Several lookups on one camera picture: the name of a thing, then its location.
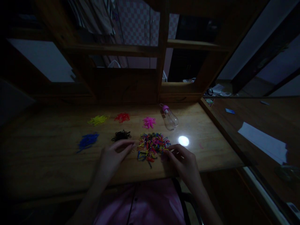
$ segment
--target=white paper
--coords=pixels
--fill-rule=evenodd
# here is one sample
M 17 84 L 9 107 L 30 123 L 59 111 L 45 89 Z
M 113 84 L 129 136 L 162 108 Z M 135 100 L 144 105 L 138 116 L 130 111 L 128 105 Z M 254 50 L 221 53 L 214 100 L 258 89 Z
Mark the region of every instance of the white paper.
M 214 86 L 214 87 L 212 88 L 212 90 L 213 90 L 214 93 L 215 93 L 216 91 L 221 92 L 221 90 L 223 90 L 223 89 L 224 89 L 224 86 L 222 86 L 222 85 L 220 85 L 220 84 L 217 84 L 216 86 Z
M 245 122 L 238 132 L 279 164 L 287 162 L 287 150 L 284 142 L 267 135 Z

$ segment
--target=hand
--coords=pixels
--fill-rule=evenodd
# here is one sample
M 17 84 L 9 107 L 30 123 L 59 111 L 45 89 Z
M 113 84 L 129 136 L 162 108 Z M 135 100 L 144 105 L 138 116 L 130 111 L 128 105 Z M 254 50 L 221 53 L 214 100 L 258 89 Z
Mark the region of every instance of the hand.
M 119 140 L 101 152 L 100 163 L 96 178 L 100 178 L 106 185 L 115 175 L 126 155 L 135 147 L 134 141 Z
M 174 164 L 188 189 L 194 194 L 199 188 L 202 188 L 196 156 L 180 144 L 171 145 L 168 150 L 164 152 Z

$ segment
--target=left hand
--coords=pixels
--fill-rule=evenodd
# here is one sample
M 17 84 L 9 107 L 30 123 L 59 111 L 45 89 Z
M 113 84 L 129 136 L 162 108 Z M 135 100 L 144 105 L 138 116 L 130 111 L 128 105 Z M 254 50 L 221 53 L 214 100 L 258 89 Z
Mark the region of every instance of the left hand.
M 134 141 L 119 140 L 111 146 L 105 147 L 101 152 L 100 164 L 96 178 L 106 185 L 115 175 L 125 156 L 135 147 Z

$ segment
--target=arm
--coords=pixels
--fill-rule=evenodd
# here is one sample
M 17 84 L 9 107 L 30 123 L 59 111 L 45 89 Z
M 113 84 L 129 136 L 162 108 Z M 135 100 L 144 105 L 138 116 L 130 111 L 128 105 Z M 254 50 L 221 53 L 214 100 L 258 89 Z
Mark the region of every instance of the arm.
M 134 141 L 119 140 L 102 150 L 100 164 L 92 186 L 83 198 L 74 215 L 67 222 L 67 225 L 93 224 L 97 216 L 97 207 L 102 192 L 118 170 L 122 160 L 134 146 Z
M 223 224 L 203 186 L 195 155 L 180 144 L 171 145 L 168 149 L 174 149 L 173 152 L 165 151 L 165 153 L 171 159 L 181 179 L 194 196 L 202 212 L 201 217 L 204 224 Z

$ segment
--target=checkered wall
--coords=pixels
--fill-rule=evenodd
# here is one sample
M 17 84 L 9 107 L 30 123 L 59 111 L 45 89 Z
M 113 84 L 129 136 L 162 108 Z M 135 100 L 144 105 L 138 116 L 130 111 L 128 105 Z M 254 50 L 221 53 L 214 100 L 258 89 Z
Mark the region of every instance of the checkered wall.
M 124 44 L 158 45 L 159 12 L 142 0 L 118 0 L 117 7 Z M 169 39 L 175 39 L 178 20 L 178 14 L 170 14 Z

